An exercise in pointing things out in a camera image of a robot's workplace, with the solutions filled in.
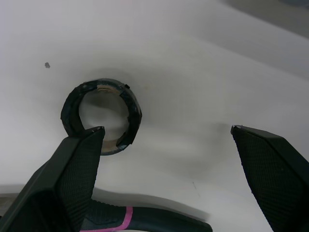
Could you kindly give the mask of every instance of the white surface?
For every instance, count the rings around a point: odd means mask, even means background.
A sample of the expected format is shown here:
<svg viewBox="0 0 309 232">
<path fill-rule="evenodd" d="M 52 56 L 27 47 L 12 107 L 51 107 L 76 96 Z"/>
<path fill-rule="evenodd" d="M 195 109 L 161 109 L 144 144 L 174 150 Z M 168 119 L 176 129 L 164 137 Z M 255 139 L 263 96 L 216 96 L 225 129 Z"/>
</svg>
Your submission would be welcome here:
<svg viewBox="0 0 309 232">
<path fill-rule="evenodd" d="M 18 191 L 66 137 L 74 87 L 120 70 L 142 124 L 101 158 L 96 187 L 182 203 L 216 232 L 270 232 L 229 130 L 277 133 L 308 159 L 308 60 L 307 39 L 224 1 L 1 1 L 0 192 Z"/>
</svg>

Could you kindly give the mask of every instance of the pink band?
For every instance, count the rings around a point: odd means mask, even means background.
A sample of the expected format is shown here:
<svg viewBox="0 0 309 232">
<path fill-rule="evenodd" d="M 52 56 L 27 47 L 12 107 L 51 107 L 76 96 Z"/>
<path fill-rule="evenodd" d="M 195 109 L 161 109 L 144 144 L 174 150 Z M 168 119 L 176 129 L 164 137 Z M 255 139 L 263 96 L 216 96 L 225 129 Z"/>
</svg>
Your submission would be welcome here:
<svg viewBox="0 0 309 232">
<path fill-rule="evenodd" d="M 80 232 L 113 232 L 113 231 L 124 231 L 130 224 L 133 215 L 133 207 L 126 208 L 126 215 L 123 223 L 114 228 L 100 229 L 100 230 L 90 230 L 90 231 L 80 231 Z"/>
</svg>

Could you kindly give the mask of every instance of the textured rubber grip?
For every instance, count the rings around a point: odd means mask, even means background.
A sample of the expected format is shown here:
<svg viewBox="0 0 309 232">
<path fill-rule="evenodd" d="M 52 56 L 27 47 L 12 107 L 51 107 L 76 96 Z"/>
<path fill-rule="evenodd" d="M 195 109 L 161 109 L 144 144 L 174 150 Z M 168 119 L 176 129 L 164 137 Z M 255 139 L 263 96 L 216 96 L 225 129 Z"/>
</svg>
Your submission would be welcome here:
<svg viewBox="0 0 309 232">
<path fill-rule="evenodd" d="M 168 210 L 118 207 L 92 201 L 82 225 L 85 232 L 212 232 L 207 223 Z"/>
</svg>

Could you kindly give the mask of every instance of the black rubber handle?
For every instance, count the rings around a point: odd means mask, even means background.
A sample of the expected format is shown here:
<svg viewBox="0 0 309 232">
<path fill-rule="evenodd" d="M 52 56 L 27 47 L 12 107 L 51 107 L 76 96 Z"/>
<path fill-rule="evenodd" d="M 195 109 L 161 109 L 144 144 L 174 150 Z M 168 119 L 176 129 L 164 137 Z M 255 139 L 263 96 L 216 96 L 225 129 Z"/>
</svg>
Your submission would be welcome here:
<svg viewBox="0 0 309 232">
<path fill-rule="evenodd" d="M 92 201 L 82 231 L 212 232 L 209 224 L 168 210 L 118 207 Z"/>
</svg>

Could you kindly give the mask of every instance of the roll of tape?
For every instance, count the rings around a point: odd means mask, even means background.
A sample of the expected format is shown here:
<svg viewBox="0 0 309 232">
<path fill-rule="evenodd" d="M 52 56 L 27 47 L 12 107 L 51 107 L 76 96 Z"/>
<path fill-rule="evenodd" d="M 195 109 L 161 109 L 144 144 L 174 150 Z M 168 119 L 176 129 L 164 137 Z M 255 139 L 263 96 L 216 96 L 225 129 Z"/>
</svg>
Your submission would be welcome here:
<svg viewBox="0 0 309 232">
<path fill-rule="evenodd" d="M 129 126 L 127 131 L 118 139 L 104 141 L 101 155 L 108 156 L 123 151 L 133 143 L 136 133 L 140 127 L 141 110 L 136 97 L 128 85 L 114 79 L 99 79 L 82 83 L 76 87 L 67 97 L 62 111 L 61 120 L 64 129 L 69 136 L 79 135 L 85 129 L 79 116 L 79 105 L 86 93 L 91 91 L 105 91 L 119 96 L 125 102 L 129 116 Z"/>
</svg>

